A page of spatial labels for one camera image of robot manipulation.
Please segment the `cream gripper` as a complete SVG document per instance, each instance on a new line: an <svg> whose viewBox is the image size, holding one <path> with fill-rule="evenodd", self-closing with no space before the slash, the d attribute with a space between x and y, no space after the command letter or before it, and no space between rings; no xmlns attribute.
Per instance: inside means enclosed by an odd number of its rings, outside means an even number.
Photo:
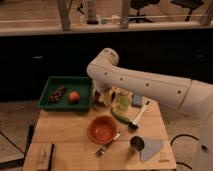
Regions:
<svg viewBox="0 0 213 171"><path fill-rule="evenodd" d="M104 103L104 107L110 107L115 96L120 92L119 88L112 87L103 93L100 93L100 101Z"/></svg>

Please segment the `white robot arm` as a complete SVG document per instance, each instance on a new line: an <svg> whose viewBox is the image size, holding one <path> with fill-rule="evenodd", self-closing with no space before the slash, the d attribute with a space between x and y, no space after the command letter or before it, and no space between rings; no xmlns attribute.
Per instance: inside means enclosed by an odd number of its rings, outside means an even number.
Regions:
<svg viewBox="0 0 213 171"><path fill-rule="evenodd" d="M192 171L213 171L213 84L118 67L115 50L104 48L87 66L99 93L112 86L146 96L201 119Z"/></svg>

